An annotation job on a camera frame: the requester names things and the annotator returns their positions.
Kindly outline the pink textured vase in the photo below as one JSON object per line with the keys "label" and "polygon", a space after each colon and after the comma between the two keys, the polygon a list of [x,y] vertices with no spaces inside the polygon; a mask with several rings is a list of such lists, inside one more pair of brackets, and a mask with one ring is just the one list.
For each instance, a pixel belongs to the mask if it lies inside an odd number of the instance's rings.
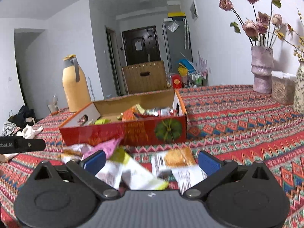
{"label": "pink textured vase", "polygon": [[253,90],[261,94],[272,92],[273,51],[265,46],[251,47],[251,72],[254,74]]}

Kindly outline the yellow thermos jug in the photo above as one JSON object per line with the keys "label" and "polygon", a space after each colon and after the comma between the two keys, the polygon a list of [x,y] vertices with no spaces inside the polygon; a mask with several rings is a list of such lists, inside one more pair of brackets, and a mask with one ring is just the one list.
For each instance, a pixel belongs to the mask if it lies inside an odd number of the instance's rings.
{"label": "yellow thermos jug", "polygon": [[76,55],[63,59],[62,84],[69,111],[74,113],[91,102],[86,76],[81,69]]}

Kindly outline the clear container of seeds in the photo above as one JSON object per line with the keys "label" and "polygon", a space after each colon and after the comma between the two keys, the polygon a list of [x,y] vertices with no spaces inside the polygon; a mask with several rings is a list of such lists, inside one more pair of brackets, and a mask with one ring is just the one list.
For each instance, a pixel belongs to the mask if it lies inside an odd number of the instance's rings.
{"label": "clear container of seeds", "polygon": [[283,105],[294,101],[296,75],[272,71],[272,98]]}

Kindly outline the wall electrical panel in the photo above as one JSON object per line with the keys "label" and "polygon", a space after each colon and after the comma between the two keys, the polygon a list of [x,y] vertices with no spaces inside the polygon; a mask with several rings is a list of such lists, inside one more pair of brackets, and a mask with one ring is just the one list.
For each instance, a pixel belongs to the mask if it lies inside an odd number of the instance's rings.
{"label": "wall electrical panel", "polygon": [[196,6],[196,1],[193,0],[190,6],[190,12],[191,12],[191,18],[193,21],[196,21],[199,17],[198,12],[197,12],[197,6]]}

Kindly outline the black folding chair with clothes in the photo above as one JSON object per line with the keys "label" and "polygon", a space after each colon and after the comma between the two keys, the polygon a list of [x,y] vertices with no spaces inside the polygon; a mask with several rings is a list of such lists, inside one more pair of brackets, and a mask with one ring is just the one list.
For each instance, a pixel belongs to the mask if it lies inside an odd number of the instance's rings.
{"label": "black folding chair with clothes", "polygon": [[33,126],[36,123],[34,109],[22,106],[16,115],[12,115],[4,123],[1,136],[14,136],[17,132],[22,131],[27,125]]}

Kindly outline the white cotton gloves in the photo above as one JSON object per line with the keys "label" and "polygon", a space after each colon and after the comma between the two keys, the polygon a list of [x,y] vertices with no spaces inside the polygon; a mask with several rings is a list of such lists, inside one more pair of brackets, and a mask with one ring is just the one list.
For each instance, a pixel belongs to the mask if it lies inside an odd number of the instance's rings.
{"label": "white cotton gloves", "polygon": [[18,131],[16,136],[23,137],[24,139],[34,139],[36,135],[43,131],[43,127],[40,126],[38,129],[34,129],[32,126],[27,125],[22,131]]}

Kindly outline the dark front door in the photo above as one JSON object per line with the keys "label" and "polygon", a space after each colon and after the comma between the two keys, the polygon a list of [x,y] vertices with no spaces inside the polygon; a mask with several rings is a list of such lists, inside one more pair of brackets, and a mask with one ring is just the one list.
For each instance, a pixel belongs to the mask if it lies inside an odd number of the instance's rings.
{"label": "dark front door", "polygon": [[160,61],[160,51],[155,26],[122,32],[127,65]]}

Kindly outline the wooden chair back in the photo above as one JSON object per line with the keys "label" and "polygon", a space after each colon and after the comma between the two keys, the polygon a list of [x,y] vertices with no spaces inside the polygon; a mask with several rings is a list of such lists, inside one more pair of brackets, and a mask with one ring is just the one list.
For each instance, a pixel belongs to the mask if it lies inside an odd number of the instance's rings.
{"label": "wooden chair back", "polygon": [[122,73],[128,94],[167,89],[167,78],[163,61],[122,67]]}

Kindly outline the glass cup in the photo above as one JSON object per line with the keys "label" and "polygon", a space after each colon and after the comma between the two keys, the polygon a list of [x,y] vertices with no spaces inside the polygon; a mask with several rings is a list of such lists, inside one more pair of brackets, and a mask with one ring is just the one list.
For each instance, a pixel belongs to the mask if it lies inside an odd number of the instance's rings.
{"label": "glass cup", "polygon": [[58,97],[56,94],[53,96],[52,101],[48,102],[47,107],[52,115],[59,112]]}

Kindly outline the grey refrigerator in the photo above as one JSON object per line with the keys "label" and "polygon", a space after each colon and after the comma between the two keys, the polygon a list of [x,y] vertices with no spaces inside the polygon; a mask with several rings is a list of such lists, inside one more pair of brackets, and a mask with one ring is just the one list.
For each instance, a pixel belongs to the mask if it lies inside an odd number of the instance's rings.
{"label": "grey refrigerator", "polygon": [[182,21],[167,21],[162,23],[169,71],[178,74],[179,61],[193,61],[190,35],[185,19]]}

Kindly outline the pink snack packet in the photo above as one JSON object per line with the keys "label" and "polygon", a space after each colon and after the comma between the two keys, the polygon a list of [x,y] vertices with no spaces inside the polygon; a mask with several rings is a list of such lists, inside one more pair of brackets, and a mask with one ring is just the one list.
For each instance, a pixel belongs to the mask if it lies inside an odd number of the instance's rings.
{"label": "pink snack packet", "polygon": [[88,158],[89,156],[93,155],[94,153],[96,153],[99,150],[104,151],[104,153],[106,155],[106,159],[110,159],[110,157],[113,155],[116,148],[120,145],[120,142],[122,141],[122,139],[123,138],[120,137],[118,139],[111,139],[109,141],[99,143],[95,147],[92,147],[87,152],[85,152],[82,155],[82,160]]}

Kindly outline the red cardboard pumpkin box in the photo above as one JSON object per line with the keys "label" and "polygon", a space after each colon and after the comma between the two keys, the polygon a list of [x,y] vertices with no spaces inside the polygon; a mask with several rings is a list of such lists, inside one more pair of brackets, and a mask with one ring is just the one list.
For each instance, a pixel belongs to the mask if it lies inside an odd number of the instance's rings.
{"label": "red cardboard pumpkin box", "polygon": [[[118,120],[123,112],[137,104],[146,110],[169,107],[177,111],[177,115]],[[111,122],[94,125],[100,118]],[[175,89],[140,93],[91,102],[62,123],[59,131],[68,146],[96,146],[117,137],[123,138],[123,146],[181,143],[187,139],[187,112],[179,92]]]}

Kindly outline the floral narrow vase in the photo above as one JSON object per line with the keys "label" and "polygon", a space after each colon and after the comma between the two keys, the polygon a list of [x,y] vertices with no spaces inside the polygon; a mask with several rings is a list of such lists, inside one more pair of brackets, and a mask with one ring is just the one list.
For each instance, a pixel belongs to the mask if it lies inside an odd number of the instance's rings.
{"label": "floral narrow vase", "polygon": [[294,102],[293,109],[294,111],[303,114],[304,113],[304,63],[300,61],[300,66],[296,73],[296,82],[295,82],[295,93],[294,93]]}

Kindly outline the cracker snack packet white orange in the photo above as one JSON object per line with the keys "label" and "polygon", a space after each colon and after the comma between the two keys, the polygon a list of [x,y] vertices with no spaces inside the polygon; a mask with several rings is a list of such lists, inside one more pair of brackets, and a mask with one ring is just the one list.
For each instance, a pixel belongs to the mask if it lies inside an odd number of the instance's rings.
{"label": "cracker snack packet white orange", "polygon": [[154,176],[173,176],[181,194],[207,178],[207,174],[195,162],[190,148],[156,153],[151,157],[151,165]]}

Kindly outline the patterned red tablecloth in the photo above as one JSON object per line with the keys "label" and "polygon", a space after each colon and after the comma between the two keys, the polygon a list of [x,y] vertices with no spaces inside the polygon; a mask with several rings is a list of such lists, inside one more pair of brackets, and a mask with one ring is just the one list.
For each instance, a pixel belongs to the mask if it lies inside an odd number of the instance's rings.
{"label": "patterned red tablecloth", "polygon": [[[285,227],[303,227],[303,115],[249,85],[222,85],[180,89],[187,110],[188,140],[197,156],[202,150],[241,165],[263,160],[289,198]],[[65,142],[59,126],[71,116],[61,109],[38,123],[46,150],[19,154],[1,164],[1,221],[18,227],[13,203],[35,167],[44,160],[61,164]]]}

